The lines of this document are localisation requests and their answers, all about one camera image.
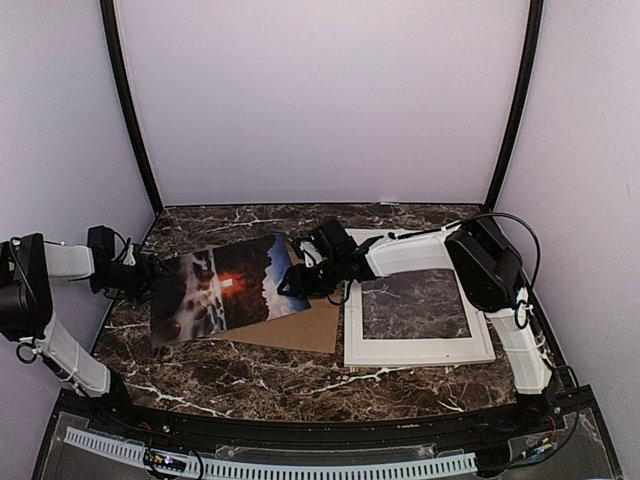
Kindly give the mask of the landscape photo print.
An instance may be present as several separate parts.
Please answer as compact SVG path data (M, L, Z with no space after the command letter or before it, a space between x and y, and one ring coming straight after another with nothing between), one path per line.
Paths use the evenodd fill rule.
M311 308L308 300L277 291L292 266L279 233L180 255L163 265L169 274L154 283L150 303L154 348Z

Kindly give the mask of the clear acrylic sheet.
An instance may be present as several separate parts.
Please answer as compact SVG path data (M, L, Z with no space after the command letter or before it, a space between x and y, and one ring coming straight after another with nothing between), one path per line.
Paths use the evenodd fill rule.
M471 336L456 277L448 269L405 272L365 282L367 340L455 339Z

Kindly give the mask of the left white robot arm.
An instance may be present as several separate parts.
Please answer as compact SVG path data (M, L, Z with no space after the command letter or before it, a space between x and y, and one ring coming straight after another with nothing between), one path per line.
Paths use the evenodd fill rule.
M1 243L1 334L15 342L24 364L40 359L79 396L103 404L101 417L120 436L141 427L120 375L94 358L66 330L55 311L50 281L88 281L91 291L122 293L136 303L150 300L170 268L139 244L100 225L87 242L67 245L41 233Z

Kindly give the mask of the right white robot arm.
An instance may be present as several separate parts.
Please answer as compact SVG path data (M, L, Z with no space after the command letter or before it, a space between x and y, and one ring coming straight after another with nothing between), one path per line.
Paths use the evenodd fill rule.
M491 215L480 214L423 231L347 229L330 218L293 243L299 263L277 287L281 296L328 298L340 285L373 282L408 272L446 269L462 301L496 331L518 394L528 396L510 413L521 434L534 432L549 416L540 395L553 366L531 303L534 281L523 260Z

